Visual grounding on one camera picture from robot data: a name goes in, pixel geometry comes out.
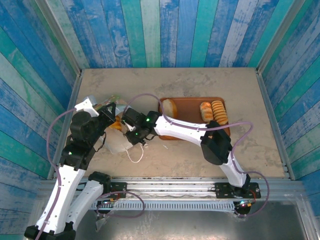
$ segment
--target beige tabletop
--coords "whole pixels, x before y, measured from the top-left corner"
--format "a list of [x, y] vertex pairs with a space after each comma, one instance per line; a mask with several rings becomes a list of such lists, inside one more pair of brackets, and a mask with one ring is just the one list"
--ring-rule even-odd
[[[113, 94], [128, 101], [152, 93], [162, 97], [221, 97], [225, 101], [229, 123], [251, 121], [252, 133], [236, 148], [235, 157], [246, 170], [267, 177], [284, 177], [284, 170], [271, 130], [269, 118], [253, 68], [126, 68], [86, 69], [77, 103], [88, 95], [102, 102]], [[143, 113], [157, 110], [149, 96], [131, 106]], [[234, 144], [248, 126], [231, 128]], [[141, 156], [139, 145], [128, 150], [133, 160]], [[86, 172], [100, 171], [114, 177], [224, 177], [221, 169], [207, 162], [202, 150], [183, 140], [155, 137], [144, 148], [139, 163], [130, 162], [127, 153], [111, 154], [106, 148], [96, 153]]]

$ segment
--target blue wooden wall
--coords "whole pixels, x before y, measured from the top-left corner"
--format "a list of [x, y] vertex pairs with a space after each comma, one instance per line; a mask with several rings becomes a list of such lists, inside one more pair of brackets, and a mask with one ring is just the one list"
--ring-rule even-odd
[[81, 69], [257, 67], [293, 0], [46, 0]]
[[76, 74], [35, 0], [0, 0], [0, 43], [0, 240], [19, 240], [50, 170], [48, 127], [67, 109]]
[[320, 216], [320, 0], [305, 0], [265, 70], [264, 83], [296, 179]]

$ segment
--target white cable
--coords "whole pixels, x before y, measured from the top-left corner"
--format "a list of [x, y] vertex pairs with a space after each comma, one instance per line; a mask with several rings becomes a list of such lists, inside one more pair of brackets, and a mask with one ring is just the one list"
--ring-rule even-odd
[[140, 147], [141, 147], [141, 150], [142, 150], [142, 155], [141, 155], [141, 157], [140, 157], [140, 159], [138, 160], [138, 161], [132, 161], [132, 159], [131, 159], [131, 157], [130, 157], [130, 155], [129, 155], [129, 152], [128, 152], [128, 150], [125, 150], [126, 151], [126, 154], [128, 154], [128, 157], [129, 157], [129, 159], [130, 159], [130, 161], [132, 162], [132, 163], [134, 163], [134, 164], [137, 164], [138, 162], [140, 162], [141, 161], [141, 159], [143, 158], [143, 156], [144, 156], [144, 148], [142, 147], [142, 144], [140, 143]]

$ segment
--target brown tray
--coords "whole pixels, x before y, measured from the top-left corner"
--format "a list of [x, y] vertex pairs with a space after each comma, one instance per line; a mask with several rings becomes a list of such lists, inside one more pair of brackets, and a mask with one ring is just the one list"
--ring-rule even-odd
[[[224, 106], [225, 101], [221, 97], [163, 97], [161, 98], [161, 102], [166, 99], [172, 99], [176, 105], [176, 110], [178, 117], [176, 119], [190, 122], [190, 123], [196, 123], [196, 124], [205, 124], [205, 122], [201, 118], [200, 113], [200, 104], [203, 102], [213, 102], [215, 100], [220, 100]], [[227, 127], [224, 129], [226, 134], [230, 136], [230, 128]], [[173, 136], [159, 136], [162, 140], [181, 140], [179, 138], [173, 137]]]

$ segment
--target food item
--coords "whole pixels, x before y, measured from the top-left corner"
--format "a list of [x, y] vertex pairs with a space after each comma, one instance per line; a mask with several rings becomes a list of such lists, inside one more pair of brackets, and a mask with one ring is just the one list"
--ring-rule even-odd
[[174, 118], [174, 119], [176, 119], [178, 117], [177, 106], [172, 99], [168, 98], [168, 99], [162, 101], [162, 105], [163, 105], [165, 115], [167, 115], [170, 118]]
[[220, 125], [225, 125], [228, 122], [228, 117], [224, 104], [220, 100], [215, 100], [211, 103], [211, 107], [214, 120]]
[[122, 131], [121, 119], [119, 116], [115, 116], [115, 122], [109, 126], [111, 129], [117, 129]]
[[201, 103], [200, 112], [201, 112], [202, 120], [205, 121], [206, 123], [214, 119], [210, 102], [204, 101], [203, 103]]

